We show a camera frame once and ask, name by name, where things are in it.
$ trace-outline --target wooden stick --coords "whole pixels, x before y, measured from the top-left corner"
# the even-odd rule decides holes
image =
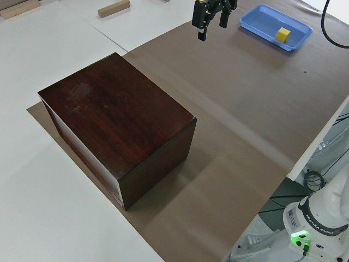
[[[104,18],[108,15],[114,14],[131,6],[129,0],[122,0],[115,4],[108,5],[107,7],[98,10],[98,15],[100,18]]]
[[[14,17],[16,15],[22,14],[26,11],[32,10],[32,9],[39,7],[39,6],[40,6],[40,3],[38,0],[28,0],[28,1],[25,1],[23,3],[14,5],[13,7],[9,7],[9,8],[1,10],[0,15],[4,19],[8,19],[8,18]]]

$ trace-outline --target yellow sponge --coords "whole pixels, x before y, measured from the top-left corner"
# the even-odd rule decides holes
[[[281,27],[280,30],[278,30],[275,38],[276,38],[276,40],[284,43],[286,41],[288,35],[290,34],[290,32],[291,32],[290,30],[287,30],[287,29]]]

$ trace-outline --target dark brown wooden box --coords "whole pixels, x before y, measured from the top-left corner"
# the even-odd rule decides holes
[[[116,53],[39,96],[60,135],[125,209],[188,155],[196,118]]]

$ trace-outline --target blue tray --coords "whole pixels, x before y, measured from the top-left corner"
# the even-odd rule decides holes
[[[240,17],[240,23],[247,30],[287,51],[299,48],[312,33],[310,26],[264,4],[253,7]],[[291,31],[284,43],[275,39],[281,27]]]

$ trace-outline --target box side panel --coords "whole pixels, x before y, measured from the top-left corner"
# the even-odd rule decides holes
[[[119,180],[125,209],[133,205],[173,168],[186,159],[195,126],[196,119],[136,169]]]
[[[124,206],[119,184],[116,178],[113,177],[110,172],[98,161],[98,159],[57,116],[57,114],[45,103],[45,101],[43,102],[62,138],[83,160],[83,162],[88,166],[91,172],[101,182],[103,187],[105,187],[107,191],[113,196],[113,198],[115,198],[121,206]]]

